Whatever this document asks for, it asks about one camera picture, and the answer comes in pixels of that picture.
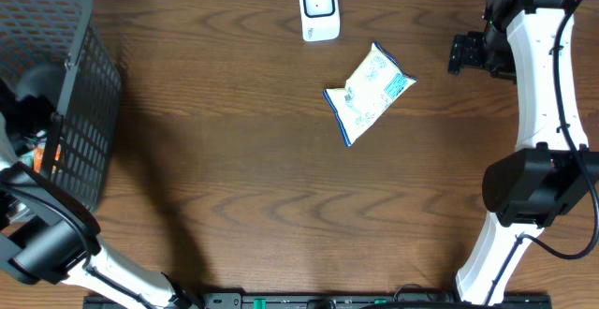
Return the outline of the orange snack packet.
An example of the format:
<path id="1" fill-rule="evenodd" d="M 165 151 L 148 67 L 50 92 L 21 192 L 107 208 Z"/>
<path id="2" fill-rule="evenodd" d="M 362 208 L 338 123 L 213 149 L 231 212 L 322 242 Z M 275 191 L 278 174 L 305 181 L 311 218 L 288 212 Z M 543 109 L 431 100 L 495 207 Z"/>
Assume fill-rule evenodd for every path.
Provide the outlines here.
<path id="1" fill-rule="evenodd" d="M 39 131 L 33 138 L 34 147 L 33 150 L 30 152 L 30 157 L 32 159 L 31 167 L 34 169 L 36 173 L 41 172 L 46 142 L 47 136 L 45 131 Z"/>

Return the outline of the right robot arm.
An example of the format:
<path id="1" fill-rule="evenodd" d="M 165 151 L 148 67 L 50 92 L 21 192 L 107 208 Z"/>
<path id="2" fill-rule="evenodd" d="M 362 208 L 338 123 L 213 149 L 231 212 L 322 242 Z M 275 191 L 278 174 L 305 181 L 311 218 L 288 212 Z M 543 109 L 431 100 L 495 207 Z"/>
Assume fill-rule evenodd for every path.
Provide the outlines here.
<path id="1" fill-rule="evenodd" d="M 454 38 L 448 70 L 485 70 L 516 84 L 513 154 L 482 182 L 487 210 L 475 247 L 455 276 L 458 302 L 503 304 L 527 248 L 585 196 L 598 195 L 598 155 L 579 118 L 572 66 L 574 14 L 583 0 L 486 0 L 481 32 Z"/>

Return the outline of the white blue snack bag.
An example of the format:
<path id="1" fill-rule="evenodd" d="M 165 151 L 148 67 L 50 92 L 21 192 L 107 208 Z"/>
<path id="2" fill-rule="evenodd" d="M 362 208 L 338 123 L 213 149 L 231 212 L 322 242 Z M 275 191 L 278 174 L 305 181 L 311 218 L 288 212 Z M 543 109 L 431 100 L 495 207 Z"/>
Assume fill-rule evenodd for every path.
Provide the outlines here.
<path id="1" fill-rule="evenodd" d="M 344 87 L 323 92 L 343 143 L 352 146 L 415 83 L 417 78 L 406 74 L 397 59 L 374 41 Z"/>

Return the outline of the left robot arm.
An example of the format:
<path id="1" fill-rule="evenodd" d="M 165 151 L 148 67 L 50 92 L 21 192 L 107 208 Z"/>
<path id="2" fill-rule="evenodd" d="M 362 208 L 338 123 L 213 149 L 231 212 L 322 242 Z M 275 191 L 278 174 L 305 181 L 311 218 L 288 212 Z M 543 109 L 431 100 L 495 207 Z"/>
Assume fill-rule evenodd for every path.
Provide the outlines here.
<path id="1" fill-rule="evenodd" d="M 204 306 L 166 274 L 139 266 L 105 243 L 83 204 L 20 160 L 1 169 L 1 192 L 35 214 L 1 236 L 1 269 L 16 280 L 86 287 L 126 308 Z"/>

